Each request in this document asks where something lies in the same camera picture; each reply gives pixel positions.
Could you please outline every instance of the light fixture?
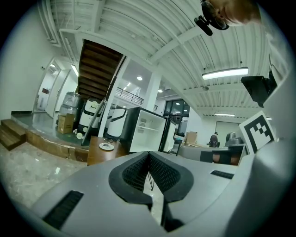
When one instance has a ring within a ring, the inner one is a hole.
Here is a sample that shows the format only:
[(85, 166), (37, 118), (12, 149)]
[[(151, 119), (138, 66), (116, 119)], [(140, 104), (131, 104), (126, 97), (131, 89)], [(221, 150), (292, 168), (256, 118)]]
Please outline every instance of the light fixture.
[(225, 77), (225, 76), (247, 75), (248, 73), (249, 73), (248, 67), (225, 69), (225, 70), (219, 70), (216, 72), (204, 73), (203, 79), (209, 80), (209, 79)]
[(71, 67), (72, 67), (73, 71), (75, 72), (76, 76), (78, 76), (78, 71), (77, 71), (75, 65), (71, 65)]
[(227, 114), (227, 113), (214, 113), (215, 116), (228, 116), (235, 117), (235, 114)]

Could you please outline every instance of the gray floor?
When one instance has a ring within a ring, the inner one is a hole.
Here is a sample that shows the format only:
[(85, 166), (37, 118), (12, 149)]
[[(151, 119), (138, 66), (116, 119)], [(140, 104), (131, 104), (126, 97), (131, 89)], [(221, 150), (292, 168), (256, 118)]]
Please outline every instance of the gray floor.
[[(35, 129), (39, 132), (44, 133), (47, 136), (63, 140), (68, 143), (81, 145), (81, 141), (77, 139), (74, 133), (61, 134), (57, 131), (57, 120), (58, 113), (52, 118), (47, 113), (34, 113), (34, 114), (13, 114), (12, 117), (17, 119), (21, 125), (25, 125), (29, 129)], [(85, 147), (89, 146), (89, 140), (86, 141)]]
[[(86, 167), (86, 163), (51, 155), (28, 143), (22, 144), (12, 151), (7, 151), (0, 144), (1, 182), (11, 199), (28, 208), (54, 185), (84, 167)], [(151, 191), (148, 176), (145, 181), (144, 193), (152, 196), (151, 214), (160, 224), (163, 195), (156, 184)]]

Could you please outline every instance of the metal railing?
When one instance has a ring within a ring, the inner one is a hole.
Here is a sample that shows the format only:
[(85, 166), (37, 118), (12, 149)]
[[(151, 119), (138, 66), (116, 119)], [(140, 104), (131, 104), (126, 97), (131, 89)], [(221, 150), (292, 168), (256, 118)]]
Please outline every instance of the metal railing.
[(118, 95), (118, 96), (125, 98), (127, 100), (130, 100), (130, 101), (133, 101), (139, 105), (142, 105), (144, 103), (144, 99), (142, 99), (141, 97), (136, 96), (136, 95), (134, 95), (130, 92), (127, 92), (125, 90), (122, 90), (121, 88), (116, 89), (115, 95)]

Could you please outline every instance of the wooden stair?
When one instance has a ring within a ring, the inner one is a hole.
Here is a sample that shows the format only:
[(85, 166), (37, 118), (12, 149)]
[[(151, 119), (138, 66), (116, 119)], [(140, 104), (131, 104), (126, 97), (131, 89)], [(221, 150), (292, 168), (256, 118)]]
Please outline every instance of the wooden stair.
[(101, 101), (106, 95), (122, 54), (103, 45), (85, 41), (79, 64), (78, 93)]
[(7, 149), (12, 150), (26, 142), (25, 129), (11, 119), (1, 121), (0, 143)]

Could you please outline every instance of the refrigerator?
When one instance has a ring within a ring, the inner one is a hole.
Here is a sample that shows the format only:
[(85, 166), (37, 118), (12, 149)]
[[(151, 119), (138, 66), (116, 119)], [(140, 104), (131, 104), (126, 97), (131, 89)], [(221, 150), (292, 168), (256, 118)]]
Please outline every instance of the refrigerator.
[(169, 121), (141, 107), (128, 109), (120, 143), (128, 153), (159, 151), (164, 147), (168, 149), (173, 146), (171, 143), (174, 136)]

